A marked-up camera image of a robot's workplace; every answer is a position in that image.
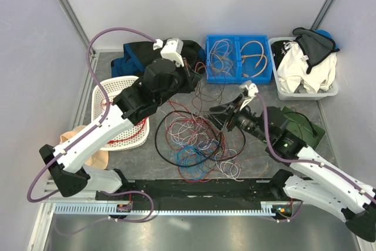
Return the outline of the white cloth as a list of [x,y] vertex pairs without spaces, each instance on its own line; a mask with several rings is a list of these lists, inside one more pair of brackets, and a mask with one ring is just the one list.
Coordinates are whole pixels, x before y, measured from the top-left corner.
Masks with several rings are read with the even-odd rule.
[[320,64],[308,71],[308,56],[297,42],[277,41],[273,45],[274,63],[281,90],[294,93],[302,86],[307,93],[326,92],[334,82],[337,56],[331,53]]

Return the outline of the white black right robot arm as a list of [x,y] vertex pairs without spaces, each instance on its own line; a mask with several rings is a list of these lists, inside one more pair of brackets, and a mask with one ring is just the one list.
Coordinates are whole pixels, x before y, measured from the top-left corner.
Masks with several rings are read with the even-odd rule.
[[210,108],[208,119],[219,129],[238,128],[267,144],[266,152],[290,170],[279,170],[269,185],[275,200],[285,197],[318,207],[344,222],[356,236],[375,241],[375,187],[343,172],[287,129],[288,118],[277,107],[263,105],[260,116],[239,95]]

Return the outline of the blue plastic bin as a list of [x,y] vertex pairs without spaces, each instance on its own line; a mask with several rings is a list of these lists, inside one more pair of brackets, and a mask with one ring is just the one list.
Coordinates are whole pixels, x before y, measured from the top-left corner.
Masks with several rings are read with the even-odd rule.
[[266,35],[208,35],[206,71],[209,83],[255,84],[271,81],[271,53]]

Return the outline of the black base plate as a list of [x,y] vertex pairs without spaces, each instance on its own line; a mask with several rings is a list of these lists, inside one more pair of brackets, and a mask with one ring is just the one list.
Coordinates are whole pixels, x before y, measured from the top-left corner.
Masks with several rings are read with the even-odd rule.
[[144,191],[154,207],[162,208],[259,208],[261,202],[286,202],[268,179],[211,179],[189,183],[181,179],[130,180],[121,191]]

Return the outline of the white perforated basket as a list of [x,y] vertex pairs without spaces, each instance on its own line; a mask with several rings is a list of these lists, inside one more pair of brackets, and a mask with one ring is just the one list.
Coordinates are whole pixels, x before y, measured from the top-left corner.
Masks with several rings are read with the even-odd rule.
[[[113,102],[115,96],[121,93],[124,88],[130,87],[137,76],[119,76],[102,81],[100,84],[106,91],[110,103]],[[94,121],[106,109],[106,99],[98,86],[95,86],[92,92],[91,104],[91,121]],[[149,119],[146,118],[136,126],[120,133],[117,137],[111,139],[101,150],[104,151],[121,151],[133,149],[142,146],[149,135],[150,126]]]

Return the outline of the grey laundry basket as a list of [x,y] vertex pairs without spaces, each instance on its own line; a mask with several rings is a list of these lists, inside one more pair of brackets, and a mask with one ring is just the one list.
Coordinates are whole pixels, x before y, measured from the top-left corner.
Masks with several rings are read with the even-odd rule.
[[284,41],[284,40],[294,41],[294,38],[279,37],[279,38],[271,38],[271,39],[268,40],[268,44],[269,44],[271,55],[272,55],[271,63],[272,63],[272,67],[273,67],[273,75],[274,75],[274,79],[276,81],[277,93],[278,93],[279,99],[281,99],[283,101],[287,101],[287,100],[314,100],[314,101],[317,101],[317,100],[320,100],[320,99],[325,98],[325,97],[335,96],[338,93],[338,86],[337,86],[335,79],[334,79],[334,82],[332,83],[332,85],[330,86],[330,89],[326,92],[319,92],[319,93],[310,94],[310,93],[307,93],[302,86],[299,86],[297,91],[294,92],[294,93],[285,93],[281,90],[281,85],[280,85],[278,78],[277,78],[276,64],[274,63],[274,55],[273,55],[274,47],[273,47],[273,45],[277,41]]

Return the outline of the grey black cloth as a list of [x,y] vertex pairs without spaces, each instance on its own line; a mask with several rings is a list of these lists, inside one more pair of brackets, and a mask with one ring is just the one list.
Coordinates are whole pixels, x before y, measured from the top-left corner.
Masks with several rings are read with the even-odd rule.
[[295,28],[292,33],[296,36],[295,42],[298,43],[303,55],[308,58],[306,60],[308,65],[306,74],[310,74],[312,69],[322,63],[329,55],[340,50],[331,37],[314,30],[299,27]]

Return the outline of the black blue jacket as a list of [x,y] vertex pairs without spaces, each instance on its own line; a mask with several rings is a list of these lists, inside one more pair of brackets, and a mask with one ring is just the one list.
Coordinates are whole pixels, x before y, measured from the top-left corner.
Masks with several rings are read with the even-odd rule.
[[[194,71],[203,74],[196,65],[205,58],[204,49],[195,41],[182,40],[181,56],[184,66],[190,66]],[[163,59],[161,49],[154,50],[151,42],[131,42],[123,45],[123,56],[111,63],[111,76],[137,76],[142,86],[152,92],[166,91],[177,93],[178,73],[174,62]]]

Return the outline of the beige bucket hat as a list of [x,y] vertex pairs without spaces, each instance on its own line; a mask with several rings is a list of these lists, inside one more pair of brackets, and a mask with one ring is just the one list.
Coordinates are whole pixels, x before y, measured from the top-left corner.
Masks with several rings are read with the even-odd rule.
[[[85,125],[80,125],[68,132],[61,134],[59,143],[63,144],[68,139],[74,137],[85,128],[86,128]],[[108,166],[108,162],[109,162],[109,153],[104,150],[98,150],[85,162],[85,164],[93,168],[106,169]]]

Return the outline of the green plastic tray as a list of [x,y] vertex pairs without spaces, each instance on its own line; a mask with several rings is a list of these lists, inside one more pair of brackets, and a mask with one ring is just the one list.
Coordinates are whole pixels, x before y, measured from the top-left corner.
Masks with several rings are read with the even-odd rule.
[[287,130],[313,149],[316,149],[325,136],[326,131],[300,112],[286,106],[282,109],[282,112],[288,119]]

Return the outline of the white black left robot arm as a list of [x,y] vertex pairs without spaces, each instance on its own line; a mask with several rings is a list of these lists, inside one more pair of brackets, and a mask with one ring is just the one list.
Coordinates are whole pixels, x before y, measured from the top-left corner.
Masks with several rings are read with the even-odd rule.
[[109,193],[116,200],[126,198],[129,186],[120,170],[93,168],[86,161],[120,133],[156,113],[175,94],[193,92],[200,79],[190,66],[158,58],[77,135],[55,147],[41,147],[39,153],[58,192],[67,198],[87,189]]

